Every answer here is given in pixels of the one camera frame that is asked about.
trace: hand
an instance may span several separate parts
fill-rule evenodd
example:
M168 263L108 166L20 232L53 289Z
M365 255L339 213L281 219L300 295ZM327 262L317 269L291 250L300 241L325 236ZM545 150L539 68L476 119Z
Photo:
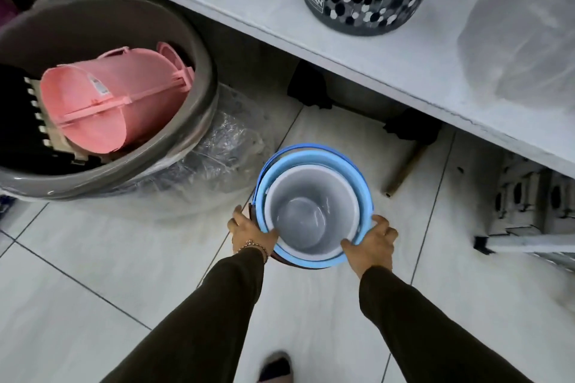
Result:
M393 242L398 236L397 230L389 227L389 221L380 215L373 215L371 219L377 224L358 245L353 245L347 239L341 242L351 269L360 279L372 266L392 270Z
M260 244L267 250L267 255L270 256L274 251L274 247L278 241L278 233L276 229L271 232L262 232L258 225L252 220L246 218L241 212L241 206L236 206L234 209L233 218L228 221L228 229L232 234L232 246L234 248L234 254L236 254L240 249L246 245L249 240ZM253 246L262 252L263 260L266 261L266 254L257 246Z

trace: dark sleeve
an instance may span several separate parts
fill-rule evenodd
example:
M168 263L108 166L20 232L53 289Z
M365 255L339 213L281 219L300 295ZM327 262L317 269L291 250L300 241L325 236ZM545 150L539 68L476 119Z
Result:
M530 382L383 267L363 274L359 305L381 332L407 383Z
M231 383L262 281L258 249L222 259L102 383Z

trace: blue bucket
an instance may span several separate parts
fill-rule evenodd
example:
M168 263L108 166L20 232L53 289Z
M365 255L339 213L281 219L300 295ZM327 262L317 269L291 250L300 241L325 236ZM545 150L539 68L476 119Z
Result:
M263 232L269 231L264 218L264 204L266 201L267 191L271 184L282 173L299 165L325 166L341 174L351 185L359 203L359 227L352 242L354 244L360 243L363 240L363 236L365 236L371 228L371 215L373 213L373 202L371 200L371 193L367 183L359 169L357 169L348 157L342 155L333 148L319 144L296 144L286 147L274 154L263 166L258 177L258 183L256 184L252 201L252 204L255 207L256 220L260 229ZM342 251L339 255L331 259L324 261L308 261L292 256L284 250L279 243L276 244L274 252L280 258L292 265L311 269L327 268L347 260Z

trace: bracelet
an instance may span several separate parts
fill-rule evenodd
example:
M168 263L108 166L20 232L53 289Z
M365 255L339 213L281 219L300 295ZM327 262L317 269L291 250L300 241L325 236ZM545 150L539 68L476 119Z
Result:
M258 248L260 248L260 249L262 249L262 250L263 250L263 253L266 255L266 259L263 261L263 264L265 265L266 262L267 262L267 260L270 258L270 255L267 253L267 250L266 250L266 248L265 248L263 245L258 244L257 242L254 242L254 241L252 241L251 239L248 239L248 240L246 241L246 243L244 244L244 246L243 246L241 249L238 250L238 252L240 252L241 250L245 249L246 247L254 247L254 246L255 246L255 247L258 247Z

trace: wooden stick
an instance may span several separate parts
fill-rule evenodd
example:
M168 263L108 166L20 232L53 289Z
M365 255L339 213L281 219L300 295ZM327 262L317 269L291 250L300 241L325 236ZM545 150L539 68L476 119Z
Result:
M415 166L417 165L423 154L426 152L426 150L427 145L417 143L417 145L413 149L413 152L409 156L408 160L401 166L399 171L393 177L391 183L384 190L384 194L386 197L389 198L393 197L393 195L399 189L403 181L407 178L407 176L409 176L411 171L415 168Z

